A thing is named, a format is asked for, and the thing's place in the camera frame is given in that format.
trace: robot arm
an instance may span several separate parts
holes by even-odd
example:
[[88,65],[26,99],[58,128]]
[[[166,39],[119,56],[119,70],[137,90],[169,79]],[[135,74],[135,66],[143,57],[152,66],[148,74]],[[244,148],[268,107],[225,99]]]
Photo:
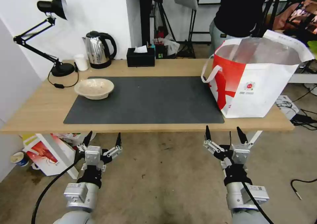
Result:
[[207,126],[203,146],[220,160],[225,175],[224,184],[227,188],[227,204],[232,214],[232,223],[267,224],[268,221],[259,212],[248,194],[249,191],[259,205],[269,200],[265,187],[253,185],[251,179],[247,177],[245,163],[253,143],[248,142],[246,135],[239,127],[237,131],[241,144],[217,145],[211,141]]
[[118,134],[116,145],[110,150],[100,146],[87,146],[90,140],[87,135],[82,144],[78,145],[80,155],[85,157],[82,170],[84,174],[76,183],[69,183],[64,191],[67,207],[71,212],[66,213],[54,224],[93,224],[90,213],[96,207],[97,192],[101,188],[101,174],[106,170],[106,164],[122,152],[121,134]]

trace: black shirt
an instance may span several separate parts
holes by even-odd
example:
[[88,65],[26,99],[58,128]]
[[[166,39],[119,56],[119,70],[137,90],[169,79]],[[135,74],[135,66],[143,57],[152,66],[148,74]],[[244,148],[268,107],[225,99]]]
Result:
[[265,0],[221,0],[215,26],[227,35],[242,38],[250,35],[262,16]]

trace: lamp base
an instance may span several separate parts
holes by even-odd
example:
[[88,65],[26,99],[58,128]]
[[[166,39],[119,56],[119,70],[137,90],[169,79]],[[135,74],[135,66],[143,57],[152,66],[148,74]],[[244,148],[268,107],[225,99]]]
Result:
[[70,63],[61,63],[52,68],[51,73],[55,77],[63,77],[72,74],[75,71],[74,65]]

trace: kettle handle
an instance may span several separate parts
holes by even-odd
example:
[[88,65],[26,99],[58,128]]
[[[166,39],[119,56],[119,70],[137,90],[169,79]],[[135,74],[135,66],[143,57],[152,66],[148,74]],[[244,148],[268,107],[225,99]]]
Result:
[[109,39],[109,40],[110,40],[110,42],[111,42],[111,44],[112,44],[112,47],[113,47],[113,53],[109,56],[109,59],[110,59],[110,60],[113,60],[114,57],[115,57],[116,54],[117,54],[117,45],[116,45],[115,40],[113,39],[113,37],[111,37],[111,36],[110,36],[109,34],[107,34],[107,33],[99,33],[99,36],[103,39],[103,40],[101,40],[101,41],[102,41],[102,43],[104,44],[104,47],[105,47],[106,50],[107,50],[107,48],[108,48],[108,45],[107,45],[105,39]]

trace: black desk mat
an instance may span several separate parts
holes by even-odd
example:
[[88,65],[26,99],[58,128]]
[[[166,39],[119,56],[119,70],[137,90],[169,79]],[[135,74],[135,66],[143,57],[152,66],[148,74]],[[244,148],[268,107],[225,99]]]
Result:
[[224,123],[200,77],[102,78],[115,85],[108,98],[78,96],[65,124]]

